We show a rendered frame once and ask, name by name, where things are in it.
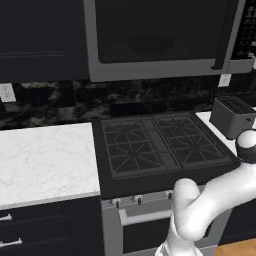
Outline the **dark drawer front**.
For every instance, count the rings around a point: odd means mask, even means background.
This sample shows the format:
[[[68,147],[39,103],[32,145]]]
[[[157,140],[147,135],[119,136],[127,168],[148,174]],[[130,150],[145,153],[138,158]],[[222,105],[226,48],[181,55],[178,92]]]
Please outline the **dark drawer front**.
[[[11,221],[0,222],[0,232],[30,224],[61,219],[81,218],[88,232],[102,232],[101,205],[98,196],[0,210],[0,217],[11,214]]]
[[[74,219],[13,228],[0,232],[0,241],[23,244],[0,248],[0,256],[104,256],[102,235],[88,232]]]

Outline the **dark wall cupboard door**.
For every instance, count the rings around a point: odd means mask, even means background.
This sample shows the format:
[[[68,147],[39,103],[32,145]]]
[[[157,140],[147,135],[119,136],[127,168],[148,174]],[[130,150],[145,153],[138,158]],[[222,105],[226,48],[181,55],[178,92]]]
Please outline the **dark wall cupboard door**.
[[[83,0],[0,0],[0,82],[87,79]]]

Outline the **grey toaster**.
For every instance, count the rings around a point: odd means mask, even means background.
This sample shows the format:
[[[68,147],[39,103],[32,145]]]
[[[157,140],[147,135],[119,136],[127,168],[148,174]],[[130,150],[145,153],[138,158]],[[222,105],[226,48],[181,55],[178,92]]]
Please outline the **grey toaster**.
[[[214,99],[209,122],[228,140],[234,140],[241,132],[251,129],[256,111],[235,96]]]

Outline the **black gas hob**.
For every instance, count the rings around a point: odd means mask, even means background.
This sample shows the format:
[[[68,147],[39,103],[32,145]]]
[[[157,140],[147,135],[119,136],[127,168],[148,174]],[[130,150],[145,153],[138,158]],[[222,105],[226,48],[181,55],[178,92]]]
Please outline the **black gas hob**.
[[[95,120],[92,130],[104,200],[170,190],[182,178],[204,185],[240,165],[191,112]]]

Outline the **dark base cupboard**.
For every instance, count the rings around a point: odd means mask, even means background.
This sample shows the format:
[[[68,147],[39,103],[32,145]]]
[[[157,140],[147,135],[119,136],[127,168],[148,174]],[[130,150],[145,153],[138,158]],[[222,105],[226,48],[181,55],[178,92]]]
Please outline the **dark base cupboard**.
[[[234,207],[219,244],[256,238],[256,199]]]

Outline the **white wall socket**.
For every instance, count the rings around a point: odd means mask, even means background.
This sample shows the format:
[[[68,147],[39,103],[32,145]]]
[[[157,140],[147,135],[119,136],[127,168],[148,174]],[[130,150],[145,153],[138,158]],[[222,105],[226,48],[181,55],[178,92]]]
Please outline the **white wall socket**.
[[[231,80],[231,74],[222,74],[219,79],[218,87],[228,87]]]
[[[16,101],[13,86],[11,83],[0,84],[0,99],[3,103]]]

